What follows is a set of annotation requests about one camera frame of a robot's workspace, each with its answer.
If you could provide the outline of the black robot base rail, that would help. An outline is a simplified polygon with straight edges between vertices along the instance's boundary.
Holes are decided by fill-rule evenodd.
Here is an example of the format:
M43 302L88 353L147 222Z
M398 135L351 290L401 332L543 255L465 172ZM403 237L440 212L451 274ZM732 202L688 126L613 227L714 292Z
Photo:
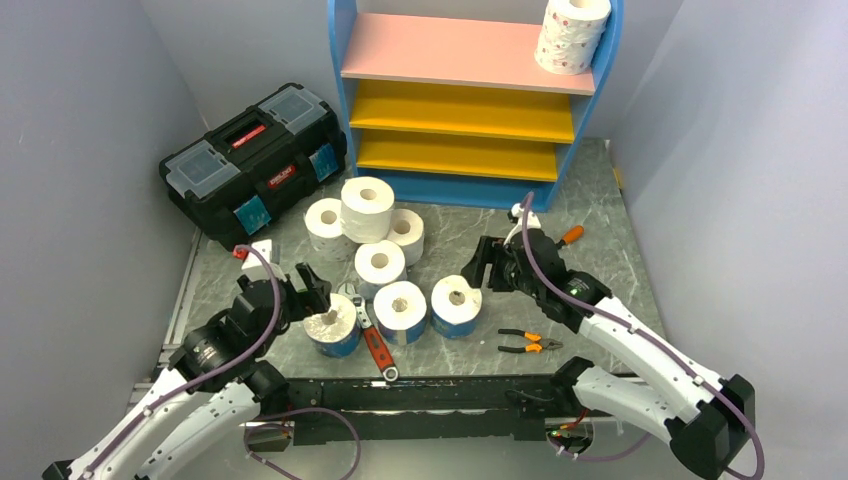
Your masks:
M343 421L332 417L342 415ZM585 410L547 374L288 381L260 407L263 420L292 425L297 446L346 440L351 424L362 440L510 437L542 441L548 430Z

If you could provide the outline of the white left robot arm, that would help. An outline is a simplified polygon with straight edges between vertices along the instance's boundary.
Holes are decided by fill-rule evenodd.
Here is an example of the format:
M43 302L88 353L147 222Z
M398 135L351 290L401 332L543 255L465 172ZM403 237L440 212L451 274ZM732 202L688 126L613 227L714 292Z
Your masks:
M142 399L80 457L50 464L44 479L162 479L220 434L287 406L289 384L264 360L292 323L330 308L330 282L306 263L304 282L271 271L238 279L230 307L189 332Z

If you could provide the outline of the pink patterned paper towel roll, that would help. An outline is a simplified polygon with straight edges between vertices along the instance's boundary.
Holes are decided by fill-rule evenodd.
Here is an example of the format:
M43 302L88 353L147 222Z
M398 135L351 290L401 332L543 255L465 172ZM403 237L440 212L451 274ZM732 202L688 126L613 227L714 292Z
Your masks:
M611 12L609 0L550 0L534 51L537 64L559 75L585 72Z

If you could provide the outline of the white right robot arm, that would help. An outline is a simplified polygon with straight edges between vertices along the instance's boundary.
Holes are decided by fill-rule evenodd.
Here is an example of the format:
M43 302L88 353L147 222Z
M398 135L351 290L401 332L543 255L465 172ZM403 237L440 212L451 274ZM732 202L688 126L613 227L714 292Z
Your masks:
M537 228L508 238L483 236L462 269L473 287L519 291L556 323L614 354L641 385L574 357L551 378L557 411L600 410L665 442L675 458L702 479L743 473L731 464L752 444L765 473L762 441L755 431L755 389L743 376L723 377L683 355L634 316L592 275L569 269L555 242Z

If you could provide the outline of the blue roll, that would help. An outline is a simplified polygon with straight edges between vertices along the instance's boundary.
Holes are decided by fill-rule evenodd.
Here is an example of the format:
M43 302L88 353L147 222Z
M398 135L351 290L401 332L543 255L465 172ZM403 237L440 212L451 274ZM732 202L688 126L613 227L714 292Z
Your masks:
M483 297L460 275L440 279L433 287L430 303L432 323L437 333L447 339L471 335L477 325Z
M303 321L306 335L324 356L343 358L359 345L361 329L353 302L338 293L330 295L330 309Z
M373 308L378 331L393 345L412 344L425 330L427 301L421 289L409 281L382 287L374 297Z

